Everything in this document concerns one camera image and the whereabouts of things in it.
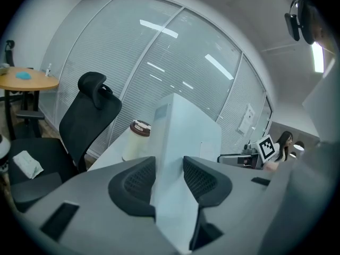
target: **headphones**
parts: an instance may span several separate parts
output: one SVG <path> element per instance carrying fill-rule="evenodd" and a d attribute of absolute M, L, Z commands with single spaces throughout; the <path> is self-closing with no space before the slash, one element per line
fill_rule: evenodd
<path fill-rule="evenodd" d="M 291 14 L 291 11 L 295 5 L 298 5 L 297 15 Z M 304 40 L 307 42 L 307 44 L 312 45 L 315 41 L 309 27 L 311 16 L 308 6 L 312 6 L 309 0 L 293 0 L 289 13 L 285 14 L 285 20 L 288 27 L 288 32 L 294 40 L 300 40 L 300 28 Z"/>

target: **ceiling light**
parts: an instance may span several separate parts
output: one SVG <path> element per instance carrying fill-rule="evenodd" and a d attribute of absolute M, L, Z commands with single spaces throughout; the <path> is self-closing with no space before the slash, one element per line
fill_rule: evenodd
<path fill-rule="evenodd" d="M 152 29 L 156 29 L 158 31 L 162 31 L 162 33 L 165 33 L 165 34 L 168 34 L 170 35 L 171 37 L 174 37 L 175 39 L 177 39 L 177 37 L 179 36 L 178 33 L 176 33 L 175 31 L 172 31 L 170 29 L 167 29 L 167 28 L 164 28 L 162 30 L 162 26 L 161 25 L 157 25 L 157 24 L 154 24 L 154 23 L 150 23 L 148 21 L 144 21 L 144 20 L 139 20 L 140 24 L 142 26 L 145 26 L 145 27 L 148 27 L 148 28 L 152 28 Z"/>
<path fill-rule="evenodd" d="M 162 71 L 162 72 L 165 72 L 165 70 L 163 70 L 162 68 L 157 67 L 156 65 L 154 65 L 154 64 L 152 64 L 152 63 L 149 63 L 149 62 L 148 62 L 148 64 L 149 64 L 150 66 L 152 66 L 152 67 L 154 67 L 154 68 L 156 68 L 156 69 Z"/>
<path fill-rule="evenodd" d="M 304 143 L 301 142 L 301 141 L 297 141 L 297 142 L 295 143 L 294 147 L 295 147 L 297 150 L 304 151 Z"/>
<path fill-rule="evenodd" d="M 150 76 L 152 76 L 152 77 L 155 78 L 155 79 L 158 79 L 159 81 L 162 81 L 161 79 L 159 79 L 158 77 L 156 77 L 156 76 L 154 76 L 154 75 L 152 75 L 152 74 L 150 74 Z"/>
<path fill-rule="evenodd" d="M 234 79 L 234 77 L 227 71 L 227 69 L 225 69 L 222 65 L 220 65 L 220 63 L 215 60 L 212 56 L 210 56 L 209 54 L 205 56 L 205 58 L 211 62 L 213 64 L 213 66 L 215 66 L 217 69 L 219 69 L 223 75 L 225 75 L 228 79 L 232 80 Z"/>
<path fill-rule="evenodd" d="M 187 84 L 186 82 L 182 82 L 185 86 L 189 87 L 190 89 L 193 89 L 193 86 L 190 86 L 189 84 Z"/>
<path fill-rule="evenodd" d="M 314 57 L 314 70 L 317 73 L 324 72 L 324 53 L 322 51 L 322 47 L 319 46 L 316 42 L 312 44 L 313 57 Z"/>

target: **white desk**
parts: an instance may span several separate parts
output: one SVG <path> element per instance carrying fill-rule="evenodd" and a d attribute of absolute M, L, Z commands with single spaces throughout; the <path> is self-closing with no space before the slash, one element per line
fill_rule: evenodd
<path fill-rule="evenodd" d="M 120 135 L 95 161 L 94 164 L 88 169 L 88 171 L 103 168 L 106 166 L 121 163 L 123 161 L 122 155 L 125 149 L 126 143 L 128 142 L 129 130 L 127 128 L 122 135 Z M 140 157 L 146 157 L 146 148 L 142 151 Z"/>

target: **floor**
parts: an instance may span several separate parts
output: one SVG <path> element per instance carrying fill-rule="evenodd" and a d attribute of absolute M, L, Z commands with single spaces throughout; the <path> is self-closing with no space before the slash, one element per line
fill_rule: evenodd
<path fill-rule="evenodd" d="M 20 101 L 16 101 L 12 103 L 12 108 L 11 108 L 11 116 L 12 116 L 12 122 L 13 125 L 17 124 L 21 121 L 22 119 L 17 119 L 15 117 L 15 113 L 20 110 Z M 29 109 L 32 109 L 32 103 L 29 103 Z M 7 129 L 7 124 L 6 124 L 6 116 L 5 116 L 5 107 L 4 107 L 4 102 L 0 102 L 0 133 L 5 136 L 9 137 L 9 132 Z M 54 130 L 52 127 L 50 127 L 45 120 L 40 120 L 39 121 L 40 129 L 42 131 L 41 136 L 46 137 L 46 138 L 59 138 L 60 135 L 59 133 Z M 86 162 L 86 167 L 89 169 L 91 165 L 96 161 L 96 159 L 92 158 L 89 155 L 85 155 L 85 162 Z M 7 173 L 0 174 L 0 193 L 2 193 L 5 198 L 8 201 L 8 204 L 11 206 L 11 208 L 15 209 L 15 205 L 11 196 L 11 189 L 10 189 L 10 181 Z"/>

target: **blue object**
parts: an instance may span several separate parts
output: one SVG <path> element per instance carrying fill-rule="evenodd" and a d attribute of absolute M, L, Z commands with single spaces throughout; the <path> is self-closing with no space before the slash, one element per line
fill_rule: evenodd
<path fill-rule="evenodd" d="M 31 79 L 31 75 L 27 72 L 18 72 L 15 74 L 17 79 Z"/>

